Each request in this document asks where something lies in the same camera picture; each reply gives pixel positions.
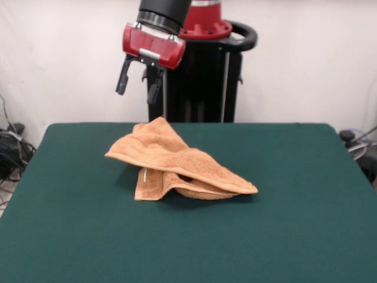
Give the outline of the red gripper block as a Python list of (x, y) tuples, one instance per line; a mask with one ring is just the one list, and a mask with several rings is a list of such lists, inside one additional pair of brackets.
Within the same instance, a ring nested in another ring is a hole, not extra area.
[(180, 64), (186, 49), (185, 40), (148, 27), (128, 23), (123, 33), (123, 51), (127, 54), (121, 68), (116, 93), (124, 95), (128, 83), (128, 69), (135, 58), (147, 58), (159, 66), (147, 67), (147, 103), (155, 104), (163, 85), (165, 68), (174, 70)]

